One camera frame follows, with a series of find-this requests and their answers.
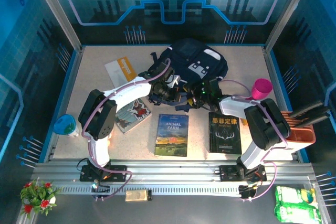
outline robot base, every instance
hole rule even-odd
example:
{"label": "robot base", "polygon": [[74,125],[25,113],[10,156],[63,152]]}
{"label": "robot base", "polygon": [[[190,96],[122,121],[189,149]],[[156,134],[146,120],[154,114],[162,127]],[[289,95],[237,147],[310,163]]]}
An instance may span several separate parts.
{"label": "robot base", "polygon": [[259,165],[251,170],[244,170],[240,165],[221,165],[219,166],[218,173],[221,182],[258,182],[267,180],[265,167],[263,165]]}
{"label": "robot base", "polygon": [[[127,170],[125,165],[111,165],[107,164],[104,168],[109,170]],[[82,166],[79,181],[93,182],[95,179],[101,182],[125,182],[126,173],[107,173],[95,167],[88,161],[87,165]]]}

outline book cover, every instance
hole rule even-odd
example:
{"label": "book cover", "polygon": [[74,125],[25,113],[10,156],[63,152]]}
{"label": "book cover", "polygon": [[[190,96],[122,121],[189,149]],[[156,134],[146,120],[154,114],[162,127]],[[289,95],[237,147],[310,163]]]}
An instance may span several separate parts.
{"label": "book cover", "polygon": [[119,129],[126,133],[150,117],[152,112],[141,99],[136,99],[133,102],[122,107],[115,117],[115,122]]}
{"label": "book cover", "polygon": [[105,68],[115,88],[124,85],[137,76],[127,57],[107,63]]}
{"label": "book cover", "polygon": [[239,118],[209,113],[210,152],[241,154]]}
{"label": "book cover", "polygon": [[187,156],[188,120],[187,115],[159,115],[155,155]]}

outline blue lid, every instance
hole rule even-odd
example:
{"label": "blue lid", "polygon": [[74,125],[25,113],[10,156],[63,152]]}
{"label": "blue lid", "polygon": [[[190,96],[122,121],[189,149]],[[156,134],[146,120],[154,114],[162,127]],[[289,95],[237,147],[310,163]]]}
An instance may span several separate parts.
{"label": "blue lid", "polygon": [[60,135],[71,134],[76,129],[76,121],[72,115],[65,114],[57,119],[54,124],[54,132]]}

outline pink cup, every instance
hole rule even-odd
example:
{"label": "pink cup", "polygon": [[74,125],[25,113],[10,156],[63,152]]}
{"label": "pink cup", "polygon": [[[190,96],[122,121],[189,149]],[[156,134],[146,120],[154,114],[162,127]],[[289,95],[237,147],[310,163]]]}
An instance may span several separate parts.
{"label": "pink cup", "polygon": [[273,85],[269,80],[260,78],[256,80],[251,90],[251,97],[254,100],[262,100],[272,91]]}

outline green package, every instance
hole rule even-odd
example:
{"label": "green package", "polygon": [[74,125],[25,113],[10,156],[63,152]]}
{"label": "green package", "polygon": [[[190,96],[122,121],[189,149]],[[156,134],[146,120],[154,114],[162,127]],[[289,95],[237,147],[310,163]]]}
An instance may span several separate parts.
{"label": "green package", "polygon": [[275,216],[280,222],[321,224],[315,190],[276,187]]}

